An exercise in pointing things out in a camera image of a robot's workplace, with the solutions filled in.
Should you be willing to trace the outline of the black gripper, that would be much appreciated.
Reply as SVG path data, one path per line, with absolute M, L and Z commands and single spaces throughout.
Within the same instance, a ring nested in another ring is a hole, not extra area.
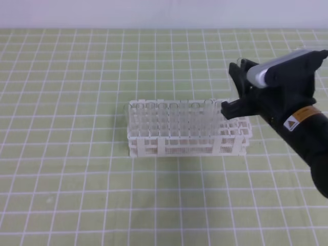
M 238 100 L 221 103 L 226 119 L 248 115 L 244 97 L 262 100 L 279 118 L 299 105 L 314 104 L 315 73 L 327 58 L 327 50 L 295 50 L 265 63 L 240 58 L 230 63 L 229 75 L 233 80 Z

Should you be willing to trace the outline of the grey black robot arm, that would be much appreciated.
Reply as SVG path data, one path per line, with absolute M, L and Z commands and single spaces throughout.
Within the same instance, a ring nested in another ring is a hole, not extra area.
M 229 64 L 239 98 L 222 102 L 226 119 L 261 116 L 310 167 L 317 190 L 327 197 L 327 116 L 314 107 L 315 72 L 327 50 L 298 49 L 258 64 Z

